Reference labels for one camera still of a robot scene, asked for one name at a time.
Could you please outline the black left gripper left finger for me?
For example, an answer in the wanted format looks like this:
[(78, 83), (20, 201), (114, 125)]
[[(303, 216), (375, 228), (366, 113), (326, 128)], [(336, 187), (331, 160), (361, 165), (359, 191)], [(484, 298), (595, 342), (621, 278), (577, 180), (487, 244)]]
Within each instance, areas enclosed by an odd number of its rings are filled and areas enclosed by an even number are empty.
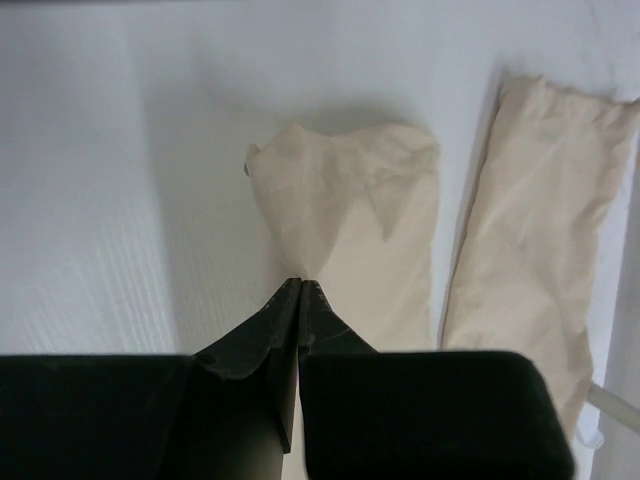
[(301, 283), (192, 355), (5, 355), (5, 479), (274, 479), (291, 449)]

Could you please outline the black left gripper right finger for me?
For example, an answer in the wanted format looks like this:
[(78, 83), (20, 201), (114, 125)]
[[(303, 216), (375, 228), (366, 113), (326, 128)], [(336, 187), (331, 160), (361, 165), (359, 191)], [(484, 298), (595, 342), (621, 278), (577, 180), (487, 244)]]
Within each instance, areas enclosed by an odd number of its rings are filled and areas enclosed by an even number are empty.
[(299, 395), (311, 479), (570, 479), (544, 379), (506, 351), (382, 353), (302, 285)]

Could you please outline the beige trousers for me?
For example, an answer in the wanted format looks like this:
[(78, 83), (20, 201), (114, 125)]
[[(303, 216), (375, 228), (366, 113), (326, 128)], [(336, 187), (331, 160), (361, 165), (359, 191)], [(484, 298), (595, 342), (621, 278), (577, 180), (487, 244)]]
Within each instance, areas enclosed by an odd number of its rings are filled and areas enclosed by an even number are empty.
[(442, 329), (430, 311), (440, 147), (387, 124), (292, 125), (245, 165), (292, 273), (383, 351), (508, 350), (542, 373), (573, 437), (592, 383), (599, 228), (639, 129), (637, 103), (513, 78), (500, 92)]

